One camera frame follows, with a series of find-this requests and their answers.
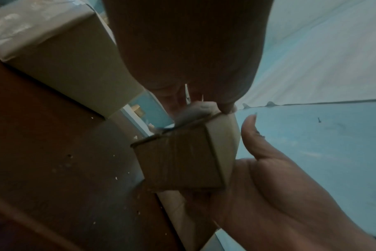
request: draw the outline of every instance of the white fabric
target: white fabric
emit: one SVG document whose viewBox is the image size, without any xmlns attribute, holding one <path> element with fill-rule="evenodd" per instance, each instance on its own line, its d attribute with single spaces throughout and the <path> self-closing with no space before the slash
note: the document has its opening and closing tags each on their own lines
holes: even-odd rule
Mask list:
<svg viewBox="0 0 376 251">
<path fill-rule="evenodd" d="M 302 34 L 238 100 L 250 107 L 376 99 L 376 0 Z"/>
</svg>

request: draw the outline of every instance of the dark brown table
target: dark brown table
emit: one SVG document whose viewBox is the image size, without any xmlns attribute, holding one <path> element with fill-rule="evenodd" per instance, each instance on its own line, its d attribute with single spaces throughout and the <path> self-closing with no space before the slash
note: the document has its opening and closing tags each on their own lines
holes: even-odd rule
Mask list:
<svg viewBox="0 0 376 251">
<path fill-rule="evenodd" d="M 106 120 L 0 62 L 0 198 L 84 250 L 182 249 L 135 135 L 121 112 Z"/>
</svg>

